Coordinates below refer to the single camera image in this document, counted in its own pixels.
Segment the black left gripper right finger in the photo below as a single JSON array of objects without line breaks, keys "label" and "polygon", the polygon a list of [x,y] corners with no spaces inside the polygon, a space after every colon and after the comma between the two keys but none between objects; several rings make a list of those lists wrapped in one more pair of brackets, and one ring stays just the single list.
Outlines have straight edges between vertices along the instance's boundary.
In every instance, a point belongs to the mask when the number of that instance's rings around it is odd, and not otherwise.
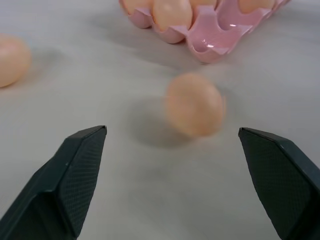
[{"label": "black left gripper right finger", "polygon": [[238,131],[254,189],[282,240],[320,238],[320,169],[291,140]]}]

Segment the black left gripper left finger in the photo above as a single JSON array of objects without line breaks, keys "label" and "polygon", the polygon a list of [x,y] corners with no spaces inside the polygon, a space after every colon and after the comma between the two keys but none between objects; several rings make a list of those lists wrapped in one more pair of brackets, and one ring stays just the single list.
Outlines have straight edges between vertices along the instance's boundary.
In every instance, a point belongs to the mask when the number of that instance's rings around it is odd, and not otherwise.
[{"label": "black left gripper left finger", "polygon": [[76,240],[96,189],[107,128],[68,136],[0,220],[2,240]]}]

